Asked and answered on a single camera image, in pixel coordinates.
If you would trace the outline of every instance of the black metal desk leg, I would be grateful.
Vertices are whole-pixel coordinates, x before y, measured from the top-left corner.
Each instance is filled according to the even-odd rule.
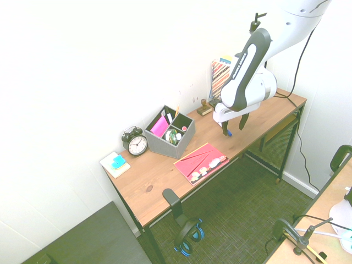
[[[149,241],[149,243],[152,245],[152,247],[154,249],[154,252],[157,255],[160,263],[161,264],[166,264],[165,259],[164,259],[163,255],[161,254],[159,246],[158,246],[158,244],[155,241],[155,238],[153,236],[153,233],[150,230],[149,225],[144,228],[144,231],[145,231],[145,237],[147,238],[147,241]]]
[[[279,172],[279,176],[278,176],[278,179],[279,179],[279,180],[282,180],[282,174],[283,174],[283,172],[284,172],[284,168],[285,168],[285,165],[286,165],[286,161],[287,161],[288,155],[289,155],[290,150],[291,150],[291,147],[292,147],[293,139],[295,138],[297,126],[298,126],[298,124],[295,124],[295,125],[292,127],[291,136],[290,136],[290,139],[289,139],[288,144],[287,144],[287,148],[286,148],[286,151],[285,151],[284,158],[283,158],[283,160],[282,160],[282,164],[281,164],[281,168],[280,168],[280,172]]]

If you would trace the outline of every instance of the headphones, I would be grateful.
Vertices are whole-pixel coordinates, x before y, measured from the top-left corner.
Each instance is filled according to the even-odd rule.
[[[174,240],[175,251],[181,252],[186,257],[189,257],[192,254],[192,245],[188,239],[190,238],[194,242],[199,242],[204,238],[204,231],[200,227],[201,223],[202,219],[200,218],[191,218],[187,220]]]

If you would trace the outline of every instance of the baseboard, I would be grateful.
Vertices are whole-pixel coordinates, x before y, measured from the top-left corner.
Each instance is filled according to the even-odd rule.
[[[270,171],[271,173],[275,174],[276,176],[278,176],[278,174],[276,172],[274,172],[273,170],[269,169],[268,167],[266,167],[264,164],[260,163],[259,161],[257,161],[255,158],[253,158],[252,156],[249,156],[247,153],[246,153],[246,156],[248,158],[250,158],[251,160],[255,161],[256,163],[258,163],[260,166],[266,168],[268,171]]]
[[[305,195],[311,197],[312,199],[318,194],[318,191],[310,187],[309,185],[305,184],[304,182],[300,181],[299,179],[295,178],[288,172],[283,172],[282,179],[292,185],[294,188],[300,190]]]

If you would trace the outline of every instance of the desk top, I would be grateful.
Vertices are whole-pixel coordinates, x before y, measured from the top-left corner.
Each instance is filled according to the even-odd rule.
[[[306,101],[294,94],[290,99],[298,107]],[[228,137],[223,135],[222,128],[213,120],[212,113],[202,117],[194,110],[188,116],[195,121],[196,133],[182,157],[209,142],[232,160],[294,111],[295,107],[287,99],[272,97],[263,101],[258,110],[250,113],[242,131],[238,128],[241,118],[231,120],[228,129],[233,135]],[[170,209],[170,205],[162,196],[164,189],[170,188],[183,198],[211,178],[192,186],[174,166],[173,163],[177,161],[175,158],[150,150],[139,157],[132,157],[127,151],[121,155],[131,168],[117,179],[108,172],[107,174],[143,227]]]
[[[337,174],[336,178],[329,184],[326,190],[316,200],[314,205],[308,210],[307,215],[320,217],[322,219],[329,218],[329,212],[332,206],[341,202],[344,195],[346,194],[345,187],[352,186],[352,158],[343,167],[343,169]],[[298,224],[297,228],[307,229],[310,225],[314,226],[319,224],[321,221],[312,218],[304,217]],[[336,234],[330,224],[324,224],[316,229],[317,231]],[[309,245],[317,253],[323,251],[326,255],[327,263],[332,264],[351,264],[352,255],[347,253],[341,247],[338,238],[331,236],[316,235],[313,234],[309,239]],[[290,241],[282,242],[280,247],[273,253],[270,259],[266,262],[267,264],[294,264],[294,263],[311,263],[305,255],[296,256],[293,253],[294,245]],[[315,260],[315,257],[310,252],[308,255]]]

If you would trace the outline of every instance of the book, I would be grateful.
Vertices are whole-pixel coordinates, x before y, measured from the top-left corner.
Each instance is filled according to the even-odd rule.
[[[210,91],[210,98],[219,98],[221,89],[225,81],[229,78],[231,72],[231,57],[215,59],[211,63],[212,71],[212,87]]]
[[[218,171],[229,161],[223,153],[206,143],[176,161],[174,165],[190,184],[195,185]]]
[[[130,164],[116,152],[112,152],[99,162],[115,179],[131,168]]]

